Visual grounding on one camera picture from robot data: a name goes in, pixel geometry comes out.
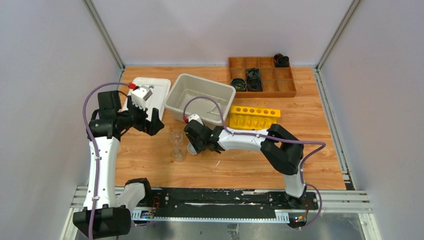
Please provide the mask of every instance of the white wall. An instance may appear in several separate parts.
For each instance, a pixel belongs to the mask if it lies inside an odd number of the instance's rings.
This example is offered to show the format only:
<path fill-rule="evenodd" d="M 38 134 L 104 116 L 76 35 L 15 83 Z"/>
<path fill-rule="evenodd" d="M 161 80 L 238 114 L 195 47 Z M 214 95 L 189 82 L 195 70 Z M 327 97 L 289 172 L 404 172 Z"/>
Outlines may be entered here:
<path fill-rule="evenodd" d="M 230 56 L 320 60 L 352 0 L 94 0 L 127 65 L 205 65 Z"/>
<path fill-rule="evenodd" d="M 88 177 L 84 98 L 119 70 L 81 0 L 3 0 L 0 23 L 0 239 L 57 240 Z"/>
<path fill-rule="evenodd" d="M 423 239 L 424 1 L 365 0 L 322 70 L 384 240 Z"/>

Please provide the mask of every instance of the metal frame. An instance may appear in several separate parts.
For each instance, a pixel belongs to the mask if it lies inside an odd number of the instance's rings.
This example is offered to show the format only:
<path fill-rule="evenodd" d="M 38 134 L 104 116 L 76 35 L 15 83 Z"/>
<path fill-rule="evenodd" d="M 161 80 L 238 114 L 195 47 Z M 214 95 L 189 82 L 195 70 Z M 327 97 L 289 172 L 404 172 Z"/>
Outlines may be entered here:
<path fill-rule="evenodd" d="M 320 70 L 323 68 L 324 64 L 326 63 L 330 53 L 332 52 L 334 46 L 336 45 L 337 41 L 339 40 L 340 36 L 342 35 L 343 31 L 345 30 L 346 26 L 348 25 L 349 21 L 351 20 L 352 16 L 355 14 L 356 10 L 358 9 L 359 4 L 362 2 L 362 0 L 353 0 L 350 4 L 349 8 L 347 9 L 346 14 L 344 14 L 343 19 L 341 20 L 340 24 L 337 27 L 337 30 L 335 31 L 334 35 L 332 36 L 330 42 L 327 45 L 327 48 L 325 49 L 324 53 L 321 56 L 321 59 L 318 62 L 318 65 L 316 65 L 316 69 Z"/>
<path fill-rule="evenodd" d="M 122 62 L 118 51 L 116 50 L 115 46 L 112 43 L 112 40 L 107 33 L 105 26 L 103 25 L 99 14 L 97 13 L 95 6 L 92 2 L 92 0 L 82 0 L 87 7 L 88 12 L 90 13 L 95 25 L 97 26 L 98 31 L 100 32 L 101 36 L 103 37 L 103 40 L 105 44 L 107 45 L 110 53 L 112 54 L 114 60 L 116 61 L 116 64 L 121 69 L 121 76 L 120 81 L 123 78 L 124 71 L 125 71 L 125 65 Z M 339 164 L 341 167 L 341 172 L 343 174 L 343 179 L 346 184 L 346 187 L 351 186 L 352 189 L 355 189 L 355 182 L 350 174 L 350 168 L 349 168 L 349 160 L 346 158 L 344 154 L 344 144 L 342 139 L 339 136 L 338 129 L 339 125 L 337 124 L 337 121 L 334 118 L 334 112 L 331 105 L 331 101 L 328 99 L 327 94 L 327 88 L 325 85 L 325 81 L 323 81 L 323 78 L 321 76 L 321 69 L 326 63 L 329 55 L 331 54 L 333 48 L 337 44 L 341 34 L 343 33 L 344 29 L 347 27 L 349 21 L 351 20 L 353 14 L 358 9 L 359 4 L 362 2 L 362 0 L 352 0 L 346 14 L 343 17 L 343 20 L 340 22 L 337 30 L 334 33 L 334 36 L 332 37 L 331 41 L 329 42 L 327 48 L 325 49 L 321 59 L 319 60 L 319 63 L 314 69 L 314 77 L 316 81 L 316 85 L 319 91 L 319 95 L 321 97 L 321 102 L 323 105 L 323 110 L 325 112 L 325 116 L 328 122 L 328 126 L 332 135 L 334 147 L 336 150 L 337 158 L 339 160 Z M 117 194 L 121 193 L 124 190 L 123 187 L 116 187 L 115 191 Z M 255 192 L 269 192 L 269 191 L 282 191 L 282 190 L 276 190 L 276 189 L 257 189 Z M 322 201 L 323 201 L 323 208 L 321 211 L 321 214 L 325 213 L 356 213 L 358 214 L 358 217 L 360 219 L 361 225 L 362 225 L 362 231 L 365 236 L 365 239 L 367 240 L 381 240 L 381 236 L 379 233 L 379 230 L 376 225 L 376 221 L 374 218 L 374 214 L 370 205 L 370 202 L 368 200 L 367 193 L 365 191 L 359 191 L 359 190 L 320 190 Z M 85 200 L 87 194 L 87 187 L 84 186 L 78 186 L 76 188 L 71 206 L 69 208 L 68 216 L 66 218 L 66 222 L 63 226 L 62 234 L 60 236 L 61 240 L 74 240 L 77 234 L 77 228 L 72 223 L 72 216 L 74 212 L 79 212 L 82 210 L 82 204 Z M 294 212 L 303 212 L 302 210 L 276 210 L 276 213 L 278 212 L 286 212 L 286 213 L 294 213 Z M 158 221 L 199 221 L 198 219 L 158 219 Z M 249 222 L 248 219 L 242 219 L 242 222 Z"/>
<path fill-rule="evenodd" d="M 87 11 L 90 14 L 95 26 L 97 27 L 98 32 L 103 38 L 104 44 L 106 44 L 106 47 L 109 49 L 110 54 L 112 54 L 112 57 L 115 60 L 116 64 L 118 65 L 119 69 L 121 70 L 121 73 L 123 73 L 125 69 L 125 65 L 122 62 L 122 59 L 119 56 L 118 51 L 115 48 L 115 45 L 108 34 L 108 31 L 106 31 L 105 25 L 103 24 L 102 19 L 100 18 L 99 13 L 97 12 L 94 6 L 94 3 L 92 2 L 92 0 L 82 0 L 82 2 L 87 8 Z"/>

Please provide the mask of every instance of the white tray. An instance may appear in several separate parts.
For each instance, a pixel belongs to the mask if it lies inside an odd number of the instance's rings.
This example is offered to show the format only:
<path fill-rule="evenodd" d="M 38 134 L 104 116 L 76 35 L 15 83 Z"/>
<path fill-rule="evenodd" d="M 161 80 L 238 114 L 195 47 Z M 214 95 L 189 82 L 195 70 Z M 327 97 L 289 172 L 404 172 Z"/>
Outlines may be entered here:
<path fill-rule="evenodd" d="M 169 95 L 166 97 L 164 106 L 176 120 L 183 122 L 183 109 L 187 102 L 194 97 L 206 96 L 218 103 L 225 120 L 235 95 L 236 89 L 233 86 L 183 73 L 178 76 L 173 84 Z M 191 102 L 185 114 L 186 116 L 190 114 L 199 115 L 202 122 L 212 129 L 215 126 L 222 125 L 221 116 L 216 105 L 207 99 L 201 98 Z"/>
<path fill-rule="evenodd" d="M 152 109 L 157 108 L 159 110 L 159 119 L 162 120 L 164 116 L 164 101 L 170 92 L 171 81 L 169 79 L 164 78 L 151 78 L 151 77 L 136 77 L 132 81 L 133 84 L 137 86 L 153 86 L 153 94 L 146 102 L 147 107 L 147 120 L 150 121 L 152 119 Z M 123 104 L 122 110 L 127 110 L 127 100 Z"/>

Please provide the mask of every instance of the gray plastic bin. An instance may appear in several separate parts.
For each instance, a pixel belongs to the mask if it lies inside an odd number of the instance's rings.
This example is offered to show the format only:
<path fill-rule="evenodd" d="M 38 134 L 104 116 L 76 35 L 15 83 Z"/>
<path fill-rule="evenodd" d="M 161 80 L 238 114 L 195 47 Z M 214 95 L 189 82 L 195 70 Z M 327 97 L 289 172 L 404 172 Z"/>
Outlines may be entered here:
<path fill-rule="evenodd" d="M 218 102 L 225 120 L 235 95 L 236 89 L 230 85 L 183 73 L 176 79 L 163 105 L 176 120 L 183 122 L 183 109 L 187 102 L 194 97 L 208 96 Z M 185 114 L 187 117 L 199 115 L 210 128 L 222 125 L 218 109 L 208 99 L 192 101 Z"/>

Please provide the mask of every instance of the red connector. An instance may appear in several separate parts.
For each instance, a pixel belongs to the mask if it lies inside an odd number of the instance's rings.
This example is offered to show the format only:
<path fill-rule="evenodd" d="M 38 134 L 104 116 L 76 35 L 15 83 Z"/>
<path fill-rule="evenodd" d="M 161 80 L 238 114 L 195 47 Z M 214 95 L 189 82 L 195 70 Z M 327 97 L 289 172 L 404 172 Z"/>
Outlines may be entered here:
<path fill-rule="evenodd" d="M 131 82 L 131 83 L 129 84 L 129 86 L 128 86 L 128 88 L 129 88 L 129 89 L 132 89 L 132 90 L 135 90 L 135 89 L 136 89 L 136 87 L 137 87 L 137 85 L 135 85 L 135 84 L 134 84 L 134 83 L 132 83 L 132 82 Z"/>

